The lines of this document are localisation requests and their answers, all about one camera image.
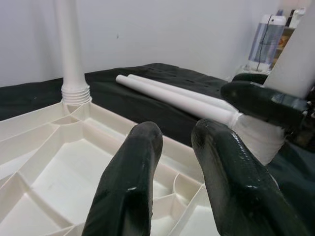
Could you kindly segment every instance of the plastic tube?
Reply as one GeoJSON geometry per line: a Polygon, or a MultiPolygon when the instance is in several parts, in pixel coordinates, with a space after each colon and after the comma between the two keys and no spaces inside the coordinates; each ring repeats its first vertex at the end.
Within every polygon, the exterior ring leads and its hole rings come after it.
{"type": "Polygon", "coordinates": [[[157,100],[166,102],[199,118],[210,118],[226,124],[229,127],[234,125],[237,117],[240,115],[238,112],[227,111],[191,97],[186,97],[123,75],[117,76],[116,82],[157,100]]]}
{"type": "Polygon", "coordinates": [[[284,144],[283,129],[250,116],[239,116],[231,129],[263,165],[271,162],[284,144]]]}
{"type": "Polygon", "coordinates": [[[307,9],[265,86],[305,98],[315,82],[315,2],[307,9]]]}
{"type": "Polygon", "coordinates": [[[236,108],[234,108],[233,106],[231,106],[228,102],[222,100],[222,99],[218,99],[218,98],[214,98],[214,97],[210,97],[210,96],[206,96],[204,94],[198,93],[198,92],[193,92],[184,88],[179,88],[176,86],[172,86],[172,85],[168,85],[165,83],[161,83],[161,82],[157,82],[154,80],[150,80],[144,77],[140,77],[140,76],[136,76],[136,75],[128,75],[129,78],[133,78],[135,80],[150,84],[150,85],[154,85],[157,87],[160,87],[162,89],[166,89],[172,92],[176,92],[179,93],[181,95],[187,96],[187,97],[191,97],[193,99],[205,102],[207,104],[216,106],[216,107],[220,107],[223,108],[227,111],[232,111],[232,112],[237,112],[238,110],[236,108]]]}
{"type": "Polygon", "coordinates": [[[82,66],[76,0],[55,0],[54,4],[63,61],[63,102],[80,105],[91,97],[82,66]]]}

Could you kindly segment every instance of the glossy black rubber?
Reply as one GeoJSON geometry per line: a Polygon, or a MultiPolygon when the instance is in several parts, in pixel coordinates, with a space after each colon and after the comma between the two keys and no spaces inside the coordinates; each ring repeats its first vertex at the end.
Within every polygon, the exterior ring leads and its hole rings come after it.
{"type": "Polygon", "coordinates": [[[311,235],[267,169],[235,132],[202,119],[191,140],[220,235],[311,235]]]}
{"type": "Polygon", "coordinates": [[[221,96],[245,115],[291,131],[300,128],[308,109],[306,100],[253,82],[226,84],[221,88],[221,96]]]}
{"type": "Polygon", "coordinates": [[[82,236],[150,235],[153,176],[162,146],[155,123],[131,130],[100,179],[82,236]]]}

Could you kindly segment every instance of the white plastic base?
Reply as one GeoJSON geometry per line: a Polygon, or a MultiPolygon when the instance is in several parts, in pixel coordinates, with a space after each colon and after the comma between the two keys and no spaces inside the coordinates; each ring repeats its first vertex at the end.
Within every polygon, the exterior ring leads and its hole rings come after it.
{"type": "MultiPolygon", "coordinates": [[[[99,178],[135,125],[93,103],[1,121],[0,235],[80,236],[99,178]]],[[[203,181],[193,150],[163,137],[151,235],[219,235],[203,181]]]]}

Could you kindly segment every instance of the bottle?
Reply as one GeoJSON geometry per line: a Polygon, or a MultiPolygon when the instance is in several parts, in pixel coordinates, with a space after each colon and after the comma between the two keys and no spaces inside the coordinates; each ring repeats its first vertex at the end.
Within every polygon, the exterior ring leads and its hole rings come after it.
{"type": "Polygon", "coordinates": [[[263,16],[252,43],[248,62],[250,70],[258,72],[270,70],[285,23],[285,16],[263,16]]]}

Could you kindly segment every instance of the white plastic rod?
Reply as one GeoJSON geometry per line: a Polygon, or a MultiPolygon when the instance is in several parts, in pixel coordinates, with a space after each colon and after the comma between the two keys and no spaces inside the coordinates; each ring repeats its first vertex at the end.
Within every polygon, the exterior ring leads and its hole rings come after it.
{"type": "Polygon", "coordinates": [[[85,81],[76,0],[54,0],[63,62],[63,102],[80,105],[91,100],[85,81]]]}
{"type": "Polygon", "coordinates": [[[157,100],[166,102],[199,118],[210,118],[226,124],[229,127],[234,125],[237,117],[240,115],[238,112],[227,111],[191,97],[186,97],[123,75],[117,76],[116,82],[157,100]]]}
{"type": "Polygon", "coordinates": [[[157,87],[160,87],[162,89],[166,89],[172,92],[176,92],[179,93],[181,95],[187,96],[187,97],[191,97],[193,99],[205,102],[207,104],[210,105],[214,105],[216,107],[220,107],[222,109],[225,109],[227,111],[232,111],[232,112],[237,112],[238,110],[236,108],[234,108],[233,106],[231,106],[228,102],[222,100],[222,99],[218,99],[218,98],[214,98],[214,97],[210,97],[198,92],[193,92],[184,88],[179,88],[176,86],[172,86],[172,85],[168,85],[165,83],[161,83],[161,82],[157,82],[154,80],[150,80],[144,77],[140,77],[140,76],[136,76],[136,75],[128,75],[129,78],[133,78],[135,80],[138,81],[142,81],[144,83],[150,84],[150,85],[154,85],[157,87]]]}
{"type": "Polygon", "coordinates": [[[265,86],[305,98],[315,82],[315,1],[281,53],[265,86]]]}

